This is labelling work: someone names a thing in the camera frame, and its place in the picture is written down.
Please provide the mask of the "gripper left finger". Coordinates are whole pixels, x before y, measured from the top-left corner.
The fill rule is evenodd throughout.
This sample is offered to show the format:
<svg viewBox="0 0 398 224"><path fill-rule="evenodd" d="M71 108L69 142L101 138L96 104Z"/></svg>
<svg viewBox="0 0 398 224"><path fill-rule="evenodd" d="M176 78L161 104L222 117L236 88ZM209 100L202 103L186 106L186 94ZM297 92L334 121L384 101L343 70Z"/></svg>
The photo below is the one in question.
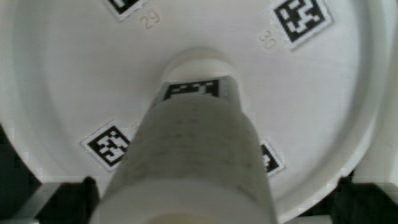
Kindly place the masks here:
<svg viewBox="0 0 398 224"><path fill-rule="evenodd" d="M92 177L80 182L44 183L10 218L10 224L89 224L98 203Z"/></svg>

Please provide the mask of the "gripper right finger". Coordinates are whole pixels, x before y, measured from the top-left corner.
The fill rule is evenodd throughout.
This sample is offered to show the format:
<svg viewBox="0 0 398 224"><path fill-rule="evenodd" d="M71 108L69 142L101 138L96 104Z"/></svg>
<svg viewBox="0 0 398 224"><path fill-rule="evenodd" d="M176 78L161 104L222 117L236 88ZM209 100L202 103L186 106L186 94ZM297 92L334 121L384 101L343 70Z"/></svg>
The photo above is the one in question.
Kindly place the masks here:
<svg viewBox="0 0 398 224"><path fill-rule="evenodd" d="M330 218L332 224L398 224L398 203L373 183L339 180Z"/></svg>

